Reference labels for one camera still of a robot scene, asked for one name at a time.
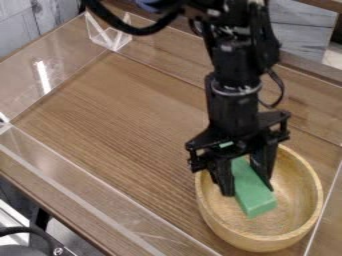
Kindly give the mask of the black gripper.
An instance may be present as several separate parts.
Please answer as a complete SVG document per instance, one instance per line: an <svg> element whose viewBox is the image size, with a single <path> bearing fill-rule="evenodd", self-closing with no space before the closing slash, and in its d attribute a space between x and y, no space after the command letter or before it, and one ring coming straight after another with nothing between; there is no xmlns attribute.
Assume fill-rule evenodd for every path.
<svg viewBox="0 0 342 256"><path fill-rule="evenodd" d="M289 139L289 111L261 112L261 83L229 88L210 74L205 81L209 125L186 143L190 170L209 169L223 196L235 195L231 160L250 156L250 166L270 191L278 145Z"/></svg>

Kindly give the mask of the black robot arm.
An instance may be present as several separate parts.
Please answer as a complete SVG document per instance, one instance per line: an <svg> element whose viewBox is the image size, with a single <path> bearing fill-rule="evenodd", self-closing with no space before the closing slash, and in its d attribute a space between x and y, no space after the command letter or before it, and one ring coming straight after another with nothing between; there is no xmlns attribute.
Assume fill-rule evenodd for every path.
<svg viewBox="0 0 342 256"><path fill-rule="evenodd" d="M265 185L271 184L277 150L289 139L290 112L259 99L261 77L283 84L266 0L135 0L154 13L178 11L205 41L214 70L205 78L209 125L186 143L190 168L207 170L225 196L235 194L233 160L250 157Z"/></svg>

